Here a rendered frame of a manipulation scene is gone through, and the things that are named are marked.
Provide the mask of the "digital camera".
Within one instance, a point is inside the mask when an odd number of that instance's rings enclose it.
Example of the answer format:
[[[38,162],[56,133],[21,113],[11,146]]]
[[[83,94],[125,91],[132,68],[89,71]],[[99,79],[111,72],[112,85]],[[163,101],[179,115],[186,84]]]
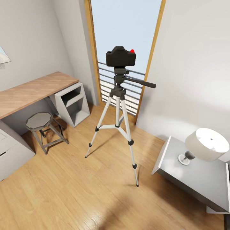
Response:
[[[115,46],[112,51],[106,53],[106,64],[108,67],[134,66],[136,53],[134,49],[125,50],[124,46]]]

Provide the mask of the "camera tripod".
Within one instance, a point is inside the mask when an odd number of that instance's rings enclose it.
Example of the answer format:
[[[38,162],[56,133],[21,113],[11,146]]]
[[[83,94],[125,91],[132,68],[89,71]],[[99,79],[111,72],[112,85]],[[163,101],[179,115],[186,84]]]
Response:
[[[130,146],[130,151],[131,151],[131,156],[132,156],[132,166],[134,168],[134,173],[135,173],[135,179],[136,179],[136,185],[137,187],[139,187],[138,185],[138,181],[137,181],[137,175],[136,175],[136,167],[137,167],[137,164],[135,164],[134,162],[134,154],[133,154],[133,149],[132,149],[132,145],[134,144],[134,140],[131,139],[131,135],[130,135],[130,128],[129,128],[129,123],[128,123],[128,115],[127,115],[127,110],[126,110],[126,104],[125,104],[125,94],[126,94],[126,89],[124,89],[121,84],[125,81],[125,80],[128,80],[128,81],[132,81],[132,82],[136,82],[136,83],[139,83],[143,86],[147,86],[147,87],[151,87],[151,88],[156,88],[156,84],[153,84],[153,83],[149,83],[149,82],[145,82],[145,81],[138,81],[138,80],[135,80],[135,79],[131,79],[131,78],[128,78],[126,76],[124,76],[124,74],[129,74],[129,70],[126,71],[126,68],[125,66],[115,66],[114,67],[114,88],[111,89],[111,92],[110,92],[110,95],[109,95],[109,98],[107,100],[107,103],[105,105],[105,108],[103,110],[103,113],[102,113],[102,116],[99,120],[99,123],[98,123],[98,126],[96,126],[96,129],[95,129],[95,134],[93,136],[93,139],[91,141],[91,143],[89,143],[89,149],[88,149],[88,152],[92,146],[92,143],[95,139],[95,136],[97,134],[97,132],[99,131],[99,129],[106,129],[106,128],[116,128],[120,131],[120,133],[127,139],[128,141],[128,145]],[[111,99],[113,98],[113,96],[116,95],[116,124],[115,125],[101,125],[102,123],[102,120],[105,116],[105,113],[109,107],[109,104],[111,102]],[[121,100],[121,105],[122,105],[122,111],[123,111],[123,114],[121,116],[121,118],[119,119],[119,113],[120,113],[120,100]],[[125,126],[126,126],[126,132],[120,127],[123,119],[125,120]],[[87,157],[88,155],[88,152],[85,156],[85,158]]]

